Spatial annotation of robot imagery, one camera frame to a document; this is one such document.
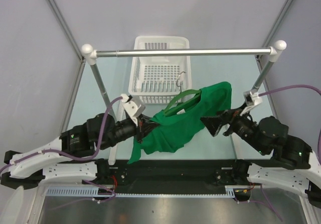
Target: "metal rod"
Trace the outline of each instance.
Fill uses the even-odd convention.
[[[46,1],[48,2],[49,7],[51,8],[53,14],[55,15],[55,17],[58,21],[58,24],[61,26],[63,32],[65,33],[67,40],[69,41],[74,52],[76,53],[77,57],[79,58],[79,60],[82,63],[83,60],[82,60],[82,55],[81,55],[80,49],[78,48],[75,38],[72,35],[71,30],[68,27],[68,24],[66,23],[64,17],[62,16],[61,11],[59,10],[59,7],[58,7],[56,1],[55,0],[46,0]]]
[[[285,19],[287,13],[289,12],[291,6],[293,5],[295,0],[286,0],[282,10],[280,11],[280,14],[277,16],[275,22],[273,23],[273,27],[270,30],[269,34],[267,35],[266,39],[264,40],[264,44],[263,47],[267,47],[270,45],[271,40],[273,39],[273,37],[275,36],[275,33],[278,31],[278,29],[280,28],[283,20]]]
[[[262,85],[262,82],[265,80],[265,77],[266,77],[267,73],[269,72],[269,70],[273,66],[273,63],[274,62],[271,62],[271,61],[267,62],[267,64],[262,69],[260,75],[257,77],[252,89],[258,90],[260,88],[260,86]]]
[[[97,64],[94,65],[90,65],[92,73],[94,74],[94,77],[96,79],[97,85],[99,87],[100,93],[102,98],[104,99],[105,105],[108,106],[110,104],[110,100],[104,85],[104,82],[101,79]],[[112,115],[115,118],[115,113],[113,111],[113,109],[110,110],[109,112],[110,115]]]
[[[97,57],[156,57],[156,56],[206,56],[206,55],[269,55],[271,48],[255,49],[168,49],[96,51]]]

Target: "white rod end cap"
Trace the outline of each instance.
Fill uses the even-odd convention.
[[[94,50],[90,44],[82,45],[81,53],[86,58],[86,61],[89,65],[96,64],[96,59],[97,59],[96,50]]]
[[[286,42],[283,40],[278,40],[274,43],[273,47],[271,47],[271,55],[269,57],[270,62],[276,62],[280,57],[283,50],[286,49]]]
[[[284,40],[278,40],[274,43],[274,48],[279,51],[286,49],[286,42]]]

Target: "green fabric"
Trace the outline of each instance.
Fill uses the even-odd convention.
[[[200,91],[201,93],[197,93],[189,101],[170,109],[166,108],[166,111],[161,110],[150,119],[159,123],[160,126],[143,138],[142,143],[134,139],[128,164],[140,159],[141,150],[148,155],[155,151],[174,153],[205,127],[200,120],[201,117],[215,116],[217,111],[231,108],[232,87],[230,83],[221,82],[201,88]],[[176,114],[181,109],[184,109],[185,113]]]

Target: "white clamp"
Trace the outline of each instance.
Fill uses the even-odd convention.
[[[251,111],[253,108],[255,108],[256,106],[258,106],[263,102],[262,98],[259,97],[258,92],[254,89],[251,91],[244,92],[244,97],[245,97],[246,107],[243,109],[240,116]]]
[[[82,45],[81,53],[85,57],[85,59],[89,65],[96,64],[96,59],[97,59],[96,50],[94,50],[90,44]]]
[[[126,94],[121,94],[122,97],[121,102],[123,103],[124,109],[131,120],[138,126],[137,117],[141,115],[141,113],[145,110],[145,105],[140,100],[139,97],[132,97],[130,99]]]
[[[276,62],[280,57],[283,50],[286,49],[286,42],[283,40],[278,40],[274,43],[273,47],[271,47],[271,54],[269,57],[270,62]]]

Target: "cable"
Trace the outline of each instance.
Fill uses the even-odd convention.
[[[112,179],[114,180],[114,184],[115,184],[114,190],[116,190],[116,188],[117,188],[117,186],[118,186],[117,179],[116,179],[116,177],[115,177],[114,175],[112,176]]]
[[[259,201],[259,200],[245,200],[245,201],[239,201],[238,199],[234,198],[234,200],[239,204],[239,203],[258,203],[258,204],[262,204],[265,207],[269,208],[271,211],[273,211],[273,209],[266,203],[264,203],[263,201]]]
[[[271,90],[271,91],[268,91],[268,92],[260,93],[259,97],[265,96],[265,95],[268,95],[268,94],[271,94],[271,93],[275,93],[275,92],[280,92],[280,91],[283,91],[283,90],[291,89],[291,88],[301,88],[301,87],[312,89],[312,90],[316,91],[318,94],[321,95],[321,90],[320,89],[318,89],[316,87],[313,87],[313,86],[310,86],[310,85],[299,84],[299,85],[291,85],[291,86],[287,86],[287,87],[281,87],[281,88],[277,88],[277,89],[274,89],[274,90]],[[319,162],[321,163],[321,129],[320,129],[319,139],[318,139],[318,143],[317,143],[317,156],[318,156]]]
[[[89,180],[84,180],[84,182],[86,182],[86,183],[88,183],[88,184],[91,184],[91,185],[93,185],[93,186],[96,186],[96,187],[98,187],[98,188],[102,188],[102,189],[104,189],[104,190],[107,190],[107,191],[109,191],[110,193],[113,194],[113,195],[112,195],[111,197],[109,197],[108,199],[99,200],[99,201],[98,201],[98,204],[99,204],[99,203],[103,203],[103,202],[107,202],[107,201],[110,201],[110,200],[113,200],[113,199],[116,198],[116,193],[115,193],[113,190],[111,190],[111,189],[109,189],[109,188],[107,188],[107,187],[105,187],[105,186],[103,186],[103,185],[97,185],[97,184],[95,184],[95,183],[93,183],[93,182],[91,182],[91,181],[89,181]]]
[[[96,151],[92,156],[79,158],[79,157],[75,157],[75,156],[69,155],[69,154],[67,154],[67,153],[65,153],[63,151],[60,151],[60,150],[42,150],[40,152],[35,152],[35,153],[32,153],[32,154],[27,155],[25,157],[22,157],[21,159],[16,160],[14,163],[15,164],[20,163],[20,162],[22,162],[22,161],[24,161],[26,159],[32,158],[32,157],[34,157],[34,156],[36,156],[38,154],[42,154],[42,153],[58,153],[58,154],[60,154],[62,156],[65,156],[65,157],[68,157],[68,158],[70,158],[72,160],[77,160],[77,161],[88,161],[88,160],[94,159],[98,155],[98,152],[100,150],[100,146],[101,146],[102,137],[103,137],[103,134],[104,134],[105,125],[106,125],[106,121],[107,121],[107,118],[108,118],[108,113],[112,109],[113,104],[116,103],[118,100],[121,100],[121,99],[122,99],[122,97],[117,97],[112,102],[110,102],[110,104],[108,105],[108,107],[107,107],[107,109],[105,111],[105,114],[103,116],[102,122],[101,122]],[[12,164],[7,164],[7,165],[5,165],[4,167],[2,167],[0,169],[0,179],[1,179],[1,173],[5,169],[9,168],[10,166],[12,166]]]
[[[116,198],[116,193],[114,191],[112,191],[111,189],[103,186],[103,185],[97,185],[89,180],[84,180],[86,183],[90,184],[90,185],[94,185],[96,187],[99,187],[99,188],[102,188],[102,189],[105,189],[107,191],[109,191],[110,193],[112,193],[113,195],[111,197],[108,197],[107,199],[104,199],[104,200],[96,200],[95,198],[81,198],[81,199],[77,199],[77,200],[73,200],[69,203],[66,203],[66,204],[63,204],[63,205],[59,205],[59,206],[56,206],[54,208],[50,208],[49,210],[57,210],[59,208],[62,208],[62,207],[65,207],[65,206],[68,206],[68,205],[71,205],[71,204],[74,204],[74,203],[77,203],[77,202],[80,202],[80,201],[83,201],[83,200],[91,200],[91,201],[96,201],[98,204],[100,203],[104,203],[104,202],[107,202],[107,201],[110,201],[110,200],[113,200]]]
[[[274,89],[274,90],[271,90],[271,91],[260,93],[259,97],[262,97],[262,96],[265,96],[265,95],[268,95],[268,94],[272,94],[272,93],[275,93],[275,92],[280,92],[280,91],[283,91],[283,90],[291,89],[291,88],[301,88],[301,87],[312,89],[312,90],[316,91],[318,94],[321,95],[321,90],[316,88],[316,87],[313,87],[313,86],[310,86],[310,85],[298,84],[298,85],[291,85],[291,86],[287,86],[287,87],[280,87],[280,88],[277,88],[277,89]]]
[[[254,187],[255,187],[255,183],[251,183],[251,182],[250,182],[250,187],[251,187],[250,190],[253,190]]]
[[[276,211],[276,209],[273,207],[272,203],[270,202],[269,198],[267,198],[267,195],[265,194],[265,192],[263,191],[263,185],[261,184],[260,186],[261,188],[261,192],[265,197],[265,200],[267,201],[267,203],[269,203],[271,209],[274,211],[274,213],[277,215],[277,217],[280,219],[280,221],[283,221],[283,218],[281,217],[281,215]]]

